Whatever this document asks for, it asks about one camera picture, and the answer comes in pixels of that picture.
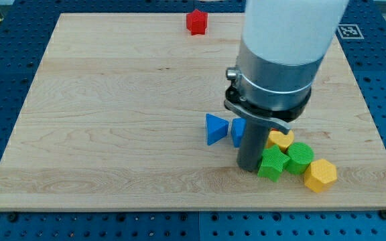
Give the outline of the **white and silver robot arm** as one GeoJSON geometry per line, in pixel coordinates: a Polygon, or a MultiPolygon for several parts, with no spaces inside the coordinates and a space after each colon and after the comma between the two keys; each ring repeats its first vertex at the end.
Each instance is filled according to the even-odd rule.
{"type": "Polygon", "coordinates": [[[224,105],[245,134],[288,132],[304,111],[346,0],[249,0],[224,105]]]}

